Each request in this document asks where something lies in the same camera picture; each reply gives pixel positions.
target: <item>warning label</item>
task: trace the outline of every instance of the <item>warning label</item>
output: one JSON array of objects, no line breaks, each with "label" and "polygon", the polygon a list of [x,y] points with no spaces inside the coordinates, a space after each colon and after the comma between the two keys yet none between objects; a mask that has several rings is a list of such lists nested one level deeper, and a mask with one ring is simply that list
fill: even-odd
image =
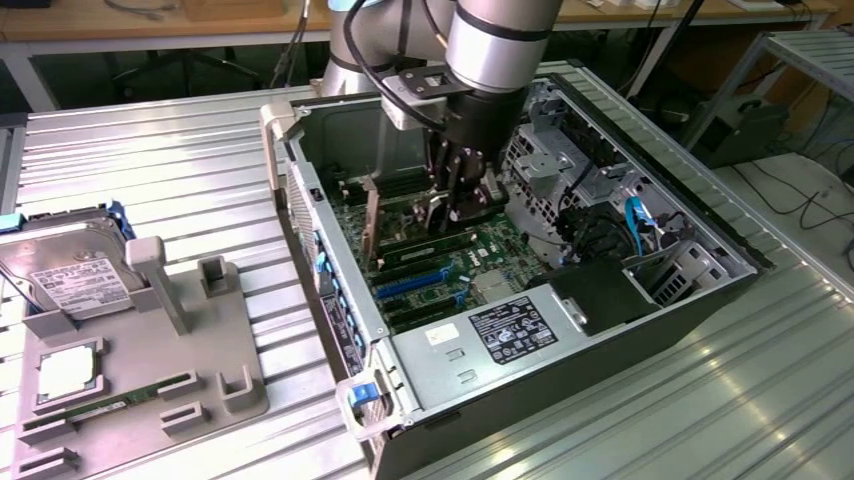
[{"label": "warning label", "polygon": [[501,365],[558,341],[529,297],[471,315],[469,319],[493,360]]},{"label": "warning label", "polygon": [[31,274],[66,313],[76,313],[127,300],[116,269],[107,258]]}]

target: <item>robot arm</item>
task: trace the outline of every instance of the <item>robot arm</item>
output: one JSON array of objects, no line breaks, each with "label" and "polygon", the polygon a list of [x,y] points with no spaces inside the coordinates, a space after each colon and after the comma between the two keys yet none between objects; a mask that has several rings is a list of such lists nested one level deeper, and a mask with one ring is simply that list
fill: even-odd
[{"label": "robot arm", "polygon": [[[334,15],[325,93],[377,87],[390,117],[411,117],[427,127],[426,167],[442,199],[425,218],[431,229],[445,231],[497,201],[495,182],[485,177],[519,122],[561,5],[561,0],[358,0]],[[450,23],[445,51],[431,38],[427,8],[441,28]],[[393,74],[398,55],[435,60],[442,54],[443,66]],[[406,121],[395,124],[406,128]]]}]

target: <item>metal slotted surface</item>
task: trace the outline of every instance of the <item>metal slotted surface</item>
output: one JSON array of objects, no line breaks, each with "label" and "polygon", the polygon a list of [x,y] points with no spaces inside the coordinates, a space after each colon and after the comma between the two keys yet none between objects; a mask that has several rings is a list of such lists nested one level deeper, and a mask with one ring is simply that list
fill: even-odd
[{"label": "metal slotted surface", "polygon": [[766,47],[854,102],[854,35],[840,30],[777,32]]},{"label": "metal slotted surface", "polygon": [[674,348],[407,478],[853,478],[850,288],[781,244],[613,90],[567,71],[778,268]]},{"label": "metal slotted surface", "polygon": [[[749,216],[711,174],[595,77],[566,65],[542,71],[567,74],[778,268],[677,347],[413,478],[850,477],[854,312],[834,288],[836,278],[804,262],[797,246],[782,246],[766,231],[773,228],[752,219],[756,214]],[[198,256],[224,252],[240,266],[248,291],[270,412],[136,462],[115,473],[119,478],[367,477],[333,400],[333,378],[288,250],[271,223],[264,172],[255,170],[260,152],[250,155],[255,163],[246,161],[247,152],[259,148],[252,112],[270,100],[242,94],[150,103],[40,115],[30,126],[20,182],[22,198],[30,200],[19,209],[74,208],[114,195],[128,203],[138,231],[167,239],[170,272],[194,268]],[[204,120],[207,115],[227,125]],[[243,123],[235,122],[238,116]],[[164,174],[170,166],[178,167],[174,177]],[[94,181],[98,176],[116,183]],[[56,182],[62,195],[51,196],[46,182]],[[0,465],[11,456],[8,412],[18,401],[22,343],[20,298],[4,300]],[[0,470],[0,479],[7,477]]]},{"label": "metal slotted surface", "polygon": [[[270,411],[122,467],[115,477],[367,477],[276,219],[258,127],[262,105],[311,96],[296,88],[31,116],[18,211],[55,212],[116,199],[136,234],[163,238],[170,273],[223,254],[240,269],[247,296]],[[3,480],[11,475],[22,306],[14,296],[0,310]]]}]

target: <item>circuit board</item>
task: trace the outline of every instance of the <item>circuit board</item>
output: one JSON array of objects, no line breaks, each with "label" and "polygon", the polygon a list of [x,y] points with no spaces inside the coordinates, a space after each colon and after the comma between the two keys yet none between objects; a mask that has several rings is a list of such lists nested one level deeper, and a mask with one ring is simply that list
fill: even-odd
[{"label": "circuit board", "polygon": [[[334,206],[371,293],[395,333],[491,303],[497,294],[521,292],[529,280],[549,268],[503,213],[462,231],[431,236],[407,218],[407,201],[401,200],[393,199],[382,206],[379,265],[366,261],[362,251],[365,205]],[[493,290],[483,288],[485,279]],[[427,285],[414,288],[421,281]]]}]

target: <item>side panel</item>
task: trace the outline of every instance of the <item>side panel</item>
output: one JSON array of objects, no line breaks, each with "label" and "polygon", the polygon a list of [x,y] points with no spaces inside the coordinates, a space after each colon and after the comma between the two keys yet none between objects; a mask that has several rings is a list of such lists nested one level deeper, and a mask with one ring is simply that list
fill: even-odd
[{"label": "side panel", "polygon": [[377,479],[402,478],[671,347],[757,279],[753,275],[738,280],[685,308],[491,391],[446,416],[402,432],[375,459]]}]

